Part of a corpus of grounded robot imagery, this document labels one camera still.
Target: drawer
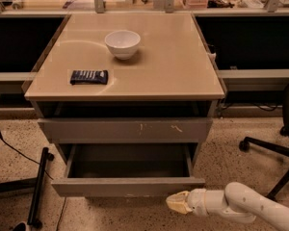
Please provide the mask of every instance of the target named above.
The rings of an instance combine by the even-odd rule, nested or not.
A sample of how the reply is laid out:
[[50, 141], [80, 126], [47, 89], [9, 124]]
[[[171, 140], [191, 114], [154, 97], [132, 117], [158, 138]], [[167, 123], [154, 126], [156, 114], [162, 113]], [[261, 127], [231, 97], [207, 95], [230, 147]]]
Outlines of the drawer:
[[209, 117], [39, 119], [52, 143], [202, 142], [211, 125]]
[[77, 144], [65, 177], [52, 182], [60, 196], [166, 196], [203, 187], [193, 176], [185, 143]]

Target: floor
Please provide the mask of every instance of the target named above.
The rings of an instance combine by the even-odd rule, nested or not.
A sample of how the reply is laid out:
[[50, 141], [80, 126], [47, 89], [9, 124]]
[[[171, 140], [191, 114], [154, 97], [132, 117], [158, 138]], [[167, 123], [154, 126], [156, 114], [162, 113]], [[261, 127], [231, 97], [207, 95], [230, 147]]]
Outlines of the floor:
[[[289, 167], [289, 159], [253, 146], [248, 153], [238, 149], [244, 136], [251, 136], [289, 146], [289, 140], [279, 134], [280, 113], [254, 117], [255, 112], [233, 115], [225, 111], [223, 118], [214, 118], [207, 142], [202, 146], [194, 169], [196, 177], [203, 177], [209, 190], [223, 189], [238, 181], [259, 193], [266, 194]], [[53, 144], [49, 144], [39, 129], [31, 111], [0, 111], [3, 138], [12, 146], [39, 161], [41, 149], [48, 146], [55, 155], [47, 171], [53, 178], [64, 174], [65, 164]], [[36, 177], [38, 166], [0, 141], [0, 182]], [[237, 224], [217, 216], [197, 218], [180, 215], [168, 209], [164, 197], [147, 198], [67, 198], [59, 197], [45, 177], [39, 206], [41, 230], [275, 230], [257, 218], [253, 224]], [[32, 194], [0, 196], [0, 231], [27, 220]], [[289, 207], [289, 183], [277, 195], [277, 201]]]

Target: chair leg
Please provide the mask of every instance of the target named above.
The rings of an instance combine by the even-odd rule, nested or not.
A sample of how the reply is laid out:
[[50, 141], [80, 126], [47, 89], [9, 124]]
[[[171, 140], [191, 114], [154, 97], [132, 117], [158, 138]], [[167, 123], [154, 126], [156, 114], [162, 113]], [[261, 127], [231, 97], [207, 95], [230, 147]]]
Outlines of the chair leg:
[[277, 145], [277, 144], [274, 144], [274, 143], [271, 143], [271, 142], [261, 141], [261, 140], [254, 139], [254, 138], [251, 138], [251, 137], [245, 137], [244, 140], [243, 140], [244, 146], [245, 147], [249, 147], [248, 146], [249, 142], [251, 142], [253, 144], [257, 144], [257, 145], [259, 145], [261, 147], [267, 148], [267, 149], [272, 150], [272, 151], [274, 151], [276, 153], [279, 153], [281, 155], [289, 157], [289, 148], [287, 148], [287, 147], [284, 147], [284, 146], [281, 146], [281, 145]]
[[275, 200], [275, 196], [286, 185], [288, 181], [289, 181], [289, 169], [285, 173], [285, 175], [279, 180], [276, 186], [274, 186], [274, 188], [268, 193], [267, 197], [269, 199]]

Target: bowl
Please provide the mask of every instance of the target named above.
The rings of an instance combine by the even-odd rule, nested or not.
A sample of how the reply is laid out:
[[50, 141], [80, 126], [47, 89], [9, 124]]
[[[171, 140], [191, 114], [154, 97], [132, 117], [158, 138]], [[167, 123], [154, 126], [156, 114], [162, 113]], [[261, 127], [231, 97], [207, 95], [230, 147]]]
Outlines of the bowl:
[[105, 37], [109, 51], [118, 59], [130, 59], [138, 50], [141, 37], [132, 31], [114, 31]]

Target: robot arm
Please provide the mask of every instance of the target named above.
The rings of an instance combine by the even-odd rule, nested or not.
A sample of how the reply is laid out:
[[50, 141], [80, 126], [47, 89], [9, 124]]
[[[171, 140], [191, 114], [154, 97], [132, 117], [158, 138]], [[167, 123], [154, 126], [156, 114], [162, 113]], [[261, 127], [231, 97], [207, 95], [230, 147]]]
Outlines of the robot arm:
[[193, 212], [199, 217], [216, 214], [240, 223], [252, 223], [260, 217], [277, 230], [289, 231], [289, 208], [237, 182], [229, 183], [224, 191], [180, 192], [169, 196], [166, 202], [170, 209], [181, 214]]

